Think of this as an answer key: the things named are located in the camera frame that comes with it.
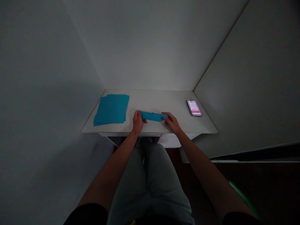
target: gray pants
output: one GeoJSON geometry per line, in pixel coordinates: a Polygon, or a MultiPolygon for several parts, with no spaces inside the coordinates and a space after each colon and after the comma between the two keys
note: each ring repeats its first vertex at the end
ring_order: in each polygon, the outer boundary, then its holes
{"type": "Polygon", "coordinates": [[[133,149],[113,198],[107,224],[130,224],[134,219],[151,214],[169,216],[181,224],[195,224],[190,202],[165,148],[149,142],[143,150],[133,149]]]}

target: smartphone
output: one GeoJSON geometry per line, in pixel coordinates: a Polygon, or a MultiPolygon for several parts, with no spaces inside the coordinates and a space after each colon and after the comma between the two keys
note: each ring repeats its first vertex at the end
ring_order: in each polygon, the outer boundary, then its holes
{"type": "Polygon", "coordinates": [[[202,113],[200,112],[200,108],[195,100],[188,99],[187,106],[191,116],[202,116],[202,113]]]}

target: wooden floor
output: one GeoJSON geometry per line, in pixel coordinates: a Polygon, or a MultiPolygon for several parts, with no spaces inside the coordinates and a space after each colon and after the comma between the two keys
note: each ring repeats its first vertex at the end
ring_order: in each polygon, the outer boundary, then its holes
{"type": "MultiPolygon", "coordinates": [[[[219,225],[206,193],[178,149],[167,152],[190,200],[196,224],[219,225]]],[[[252,202],[264,224],[300,224],[300,163],[216,163],[252,202]]]]}

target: white wall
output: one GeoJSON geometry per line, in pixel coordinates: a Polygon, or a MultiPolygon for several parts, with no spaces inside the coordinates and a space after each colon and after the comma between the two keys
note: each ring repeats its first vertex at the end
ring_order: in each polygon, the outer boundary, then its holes
{"type": "Polygon", "coordinates": [[[63,0],[108,89],[193,90],[248,0],[63,0]]]}
{"type": "Polygon", "coordinates": [[[219,133],[209,156],[300,141],[300,13],[295,1],[251,0],[195,90],[219,133]]]}
{"type": "Polygon", "coordinates": [[[104,87],[62,1],[0,10],[0,224],[63,224],[112,153],[81,134],[104,87]]]}

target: blue paper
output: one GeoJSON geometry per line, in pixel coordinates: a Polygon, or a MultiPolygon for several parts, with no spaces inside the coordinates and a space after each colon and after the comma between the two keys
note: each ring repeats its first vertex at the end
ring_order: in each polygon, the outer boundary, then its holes
{"type": "Polygon", "coordinates": [[[94,117],[94,126],[124,123],[129,95],[109,94],[100,99],[97,114],[94,117]]]}
{"type": "Polygon", "coordinates": [[[150,113],[150,112],[143,112],[143,111],[141,111],[141,115],[143,119],[153,120],[157,122],[161,122],[163,121],[164,117],[168,117],[168,115],[164,115],[164,114],[156,114],[154,112],[150,113]]]}

